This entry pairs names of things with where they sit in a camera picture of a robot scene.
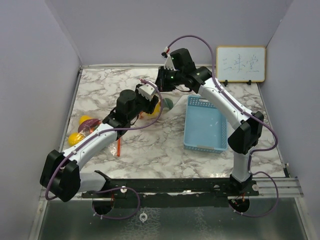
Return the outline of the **green avocado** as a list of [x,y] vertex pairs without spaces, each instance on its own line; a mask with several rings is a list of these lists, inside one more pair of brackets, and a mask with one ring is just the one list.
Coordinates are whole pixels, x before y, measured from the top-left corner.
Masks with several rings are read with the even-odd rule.
[[174,107],[174,103],[173,101],[170,99],[170,98],[164,98],[163,99],[163,108],[166,109],[166,110],[171,110],[173,107]]

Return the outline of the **purple sweet potato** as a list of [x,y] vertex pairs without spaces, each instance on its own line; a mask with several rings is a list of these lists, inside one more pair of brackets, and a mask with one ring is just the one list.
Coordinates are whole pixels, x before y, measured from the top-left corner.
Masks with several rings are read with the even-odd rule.
[[98,118],[87,119],[79,125],[77,131],[79,133],[90,131],[91,129],[95,129],[96,127],[98,127],[100,124],[101,121]]

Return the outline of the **yellow bell pepper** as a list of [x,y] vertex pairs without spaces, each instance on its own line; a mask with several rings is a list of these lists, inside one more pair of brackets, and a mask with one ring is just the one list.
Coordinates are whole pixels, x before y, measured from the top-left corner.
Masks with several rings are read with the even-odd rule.
[[154,111],[152,113],[146,113],[145,116],[147,118],[156,118],[159,115],[160,110],[161,110],[161,102],[159,101],[155,106]]

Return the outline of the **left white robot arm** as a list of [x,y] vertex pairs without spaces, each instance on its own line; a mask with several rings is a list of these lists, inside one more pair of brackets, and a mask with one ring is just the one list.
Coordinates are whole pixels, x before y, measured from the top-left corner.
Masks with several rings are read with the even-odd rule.
[[115,108],[92,133],[62,152],[52,150],[47,155],[40,177],[46,200],[58,198],[68,202],[83,192],[106,197],[111,190],[107,177],[98,172],[81,173],[82,168],[102,149],[133,131],[132,121],[141,112],[151,114],[162,101],[158,87],[146,80],[142,80],[135,90],[121,91]]

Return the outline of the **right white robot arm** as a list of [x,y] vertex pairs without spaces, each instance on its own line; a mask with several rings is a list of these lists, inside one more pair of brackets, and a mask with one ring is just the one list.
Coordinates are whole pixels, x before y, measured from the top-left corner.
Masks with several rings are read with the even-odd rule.
[[228,138],[228,145],[234,152],[233,170],[229,189],[240,196],[248,189],[247,181],[252,179],[248,169],[249,150],[256,146],[262,134],[264,116],[257,111],[253,114],[231,96],[215,79],[213,71],[207,67],[196,67],[190,52],[180,48],[173,52],[166,47],[162,53],[165,58],[159,67],[156,86],[160,92],[172,92],[178,86],[185,86],[189,91],[199,94],[213,104],[227,119],[233,133]]

